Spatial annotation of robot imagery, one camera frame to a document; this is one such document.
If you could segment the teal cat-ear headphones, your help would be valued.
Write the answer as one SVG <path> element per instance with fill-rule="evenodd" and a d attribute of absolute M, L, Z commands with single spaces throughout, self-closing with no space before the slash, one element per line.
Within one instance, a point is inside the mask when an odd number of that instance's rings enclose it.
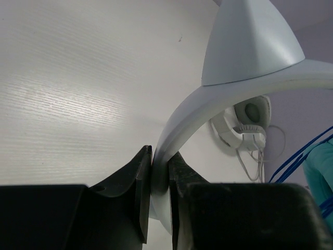
<path fill-rule="evenodd" d="M 332 64 L 308 60 L 270 1 L 222 1 L 209 37 L 201 86 L 168 119 L 152 162 L 151 198 L 172 231 L 168 161 L 225 108 L 262 94 L 332 88 Z"/>

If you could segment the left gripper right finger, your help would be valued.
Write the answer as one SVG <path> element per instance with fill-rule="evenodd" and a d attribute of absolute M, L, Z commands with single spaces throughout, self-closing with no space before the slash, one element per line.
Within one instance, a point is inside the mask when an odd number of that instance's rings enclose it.
<path fill-rule="evenodd" d="M 174 249 L 330 249 L 330 231 L 297 184 L 210 183 L 168 162 Z"/>

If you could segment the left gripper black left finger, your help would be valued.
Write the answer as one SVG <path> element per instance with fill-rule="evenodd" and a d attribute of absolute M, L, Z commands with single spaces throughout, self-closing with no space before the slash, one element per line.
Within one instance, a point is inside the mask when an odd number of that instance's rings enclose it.
<path fill-rule="evenodd" d="M 93 186 L 2 186 L 1 249 L 142 249 L 151 158 L 151 146 L 143 146 Z"/>

